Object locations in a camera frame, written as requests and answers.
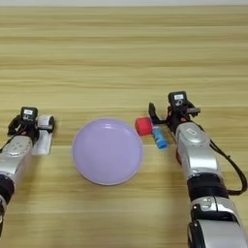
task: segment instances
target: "table surface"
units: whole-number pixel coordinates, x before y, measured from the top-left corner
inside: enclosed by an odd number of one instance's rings
[[[1,247],[187,247],[189,198],[175,142],[143,139],[140,172],[98,186],[74,167],[72,140],[85,123],[134,125],[153,102],[186,90],[196,119],[247,173],[248,7],[0,9],[0,138],[22,106],[53,114],[50,155],[35,157],[9,205]],[[219,158],[226,184],[238,189]],[[232,198],[248,230],[247,194]]]

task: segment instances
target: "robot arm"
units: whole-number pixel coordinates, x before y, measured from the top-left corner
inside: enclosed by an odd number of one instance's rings
[[[190,119],[200,110],[188,102],[185,92],[169,94],[168,118],[163,123],[152,104],[155,124],[166,124],[175,135],[177,158],[182,165],[191,200],[188,226],[190,248],[248,248],[246,231],[238,216],[213,150],[211,139]]]
[[[8,135],[12,136],[2,147],[0,153],[0,235],[3,218],[12,195],[16,191],[22,177],[31,165],[32,149],[40,136],[38,126],[38,110],[22,108],[9,125]],[[47,131],[53,131],[54,118]]]

